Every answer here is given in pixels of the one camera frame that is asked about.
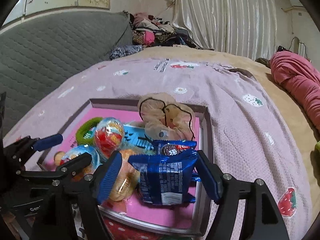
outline blue snack wrapper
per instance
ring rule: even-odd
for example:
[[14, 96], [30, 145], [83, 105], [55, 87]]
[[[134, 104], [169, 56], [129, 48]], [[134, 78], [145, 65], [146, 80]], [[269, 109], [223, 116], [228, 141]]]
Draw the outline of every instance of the blue snack wrapper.
[[[172, 156], [180, 154], [187, 149], [194, 150], [197, 146], [197, 142], [186, 140], [154, 140], [152, 145], [153, 149], [156, 151], [156, 154]], [[193, 171], [191, 181], [201, 181], [196, 171]]]
[[131, 155], [128, 162], [140, 171], [140, 194], [146, 203], [176, 205], [194, 203], [188, 193], [198, 152], [188, 149], [178, 155]]

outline beige cloth bag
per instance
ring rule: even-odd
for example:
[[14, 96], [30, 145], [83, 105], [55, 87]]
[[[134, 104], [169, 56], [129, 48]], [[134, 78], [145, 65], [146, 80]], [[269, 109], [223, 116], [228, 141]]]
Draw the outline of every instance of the beige cloth bag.
[[145, 133], [154, 140], [193, 140], [195, 113], [166, 93], [150, 93], [139, 100]]

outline blue gripper pad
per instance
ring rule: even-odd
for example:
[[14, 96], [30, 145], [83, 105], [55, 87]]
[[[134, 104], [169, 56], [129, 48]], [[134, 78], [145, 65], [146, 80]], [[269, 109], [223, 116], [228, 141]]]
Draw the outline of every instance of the blue gripper pad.
[[62, 141], [63, 136], [57, 133], [55, 135], [37, 140], [32, 147], [35, 151], [41, 152], [62, 143]]
[[202, 150], [198, 150], [196, 170], [209, 198], [211, 198], [216, 204], [219, 203], [223, 194], [221, 179], [223, 173], [216, 164], [209, 162], [207, 156], [205, 156]]
[[122, 155], [118, 151], [114, 151], [108, 161], [99, 166], [99, 172], [101, 172], [101, 180], [97, 178], [99, 184], [97, 202], [101, 205], [105, 200], [109, 198], [110, 192], [116, 181], [118, 173], [122, 165]]

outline green hair tie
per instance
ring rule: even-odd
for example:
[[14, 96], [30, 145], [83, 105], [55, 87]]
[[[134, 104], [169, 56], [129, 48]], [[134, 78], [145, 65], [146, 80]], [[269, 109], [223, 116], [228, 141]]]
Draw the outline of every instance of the green hair tie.
[[76, 141], [78, 145], [88, 144], [88, 145], [94, 146], [94, 143], [93, 143], [94, 137], [87, 139], [87, 138], [84, 138], [84, 136], [91, 128], [97, 126], [97, 124], [100, 123], [101, 120], [103, 120], [102, 117], [95, 117], [80, 126], [80, 128], [76, 132]]

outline black drawstring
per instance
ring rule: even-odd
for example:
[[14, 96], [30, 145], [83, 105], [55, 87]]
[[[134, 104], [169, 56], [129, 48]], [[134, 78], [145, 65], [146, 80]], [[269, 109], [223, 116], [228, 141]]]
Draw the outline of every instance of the black drawstring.
[[141, 118], [142, 121], [143, 121], [143, 118], [142, 118], [142, 116], [141, 116], [141, 106], [142, 106], [142, 104], [143, 104], [145, 101], [147, 101], [147, 100], [149, 100], [149, 99], [151, 99], [151, 100], [156, 100], [156, 101], [162, 102], [162, 103], [164, 104], [164, 107], [163, 107], [161, 110], [162, 110], [162, 112], [164, 112], [164, 123], [165, 123], [165, 126], [167, 126], [167, 117], [166, 117], [166, 114], [165, 114], [165, 111], [164, 111], [164, 109], [165, 109], [166, 107], [168, 107], [168, 106], [175, 106], [175, 107], [177, 107], [178, 109], [180, 109], [182, 112], [185, 112], [185, 113], [189, 114], [189, 115], [190, 115], [189, 129], [190, 129], [190, 131], [191, 131], [191, 133], [192, 133], [192, 139], [191, 139], [191, 141], [195, 138], [195, 135], [194, 135], [194, 133], [193, 133], [193, 131], [192, 131], [192, 129], [191, 129], [192, 114], [189, 113], [188, 111], [182, 110], [179, 106], [177, 106], [177, 105], [175, 105], [175, 104], [165, 105], [165, 102], [162, 101], [162, 100], [154, 99], [154, 98], [146, 98], [145, 100], [143, 100], [143, 101], [141, 102], [140, 107], [139, 107], [139, 115], [140, 115], [140, 118]]

